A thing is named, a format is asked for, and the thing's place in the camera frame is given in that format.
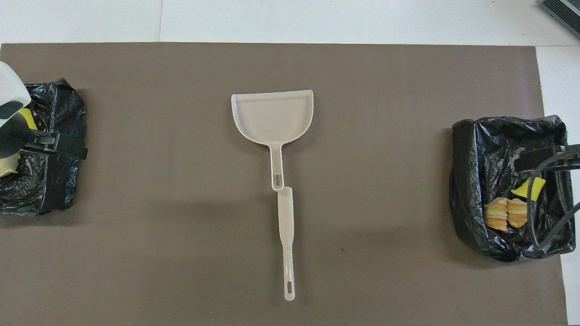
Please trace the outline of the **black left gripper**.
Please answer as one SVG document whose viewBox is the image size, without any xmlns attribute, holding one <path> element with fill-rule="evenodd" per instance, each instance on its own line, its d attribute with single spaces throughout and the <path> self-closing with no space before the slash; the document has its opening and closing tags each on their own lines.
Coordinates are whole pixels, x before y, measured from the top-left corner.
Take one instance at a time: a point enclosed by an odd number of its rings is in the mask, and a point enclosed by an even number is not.
<svg viewBox="0 0 580 326">
<path fill-rule="evenodd" d="M 81 139 L 66 134 L 31 130 L 25 117 L 16 113 L 0 129 L 0 158 L 25 151 L 46 155 L 64 155 L 85 160 L 88 149 Z"/>
</svg>

